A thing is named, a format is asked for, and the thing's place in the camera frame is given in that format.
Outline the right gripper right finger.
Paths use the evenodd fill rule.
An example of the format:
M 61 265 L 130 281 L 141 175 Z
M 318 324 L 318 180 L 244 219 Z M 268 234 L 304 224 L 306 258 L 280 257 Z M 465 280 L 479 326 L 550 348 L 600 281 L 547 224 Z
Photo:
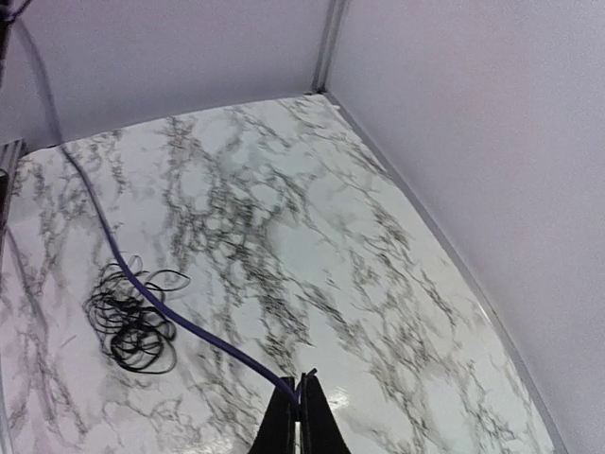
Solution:
M 301 453 L 351 454 L 314 372 L 300 382 Z

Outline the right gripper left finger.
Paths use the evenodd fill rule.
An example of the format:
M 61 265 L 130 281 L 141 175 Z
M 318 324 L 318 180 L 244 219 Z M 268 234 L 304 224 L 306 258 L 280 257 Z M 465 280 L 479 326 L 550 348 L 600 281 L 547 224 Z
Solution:
M 263 420 L 252 442 L 252 454 L 294 454 L 296 424 L 300 421 L 301 393 L 293 376 L 283 376 L 283 382 L 294 394 L 291 399 L 275 388 Z

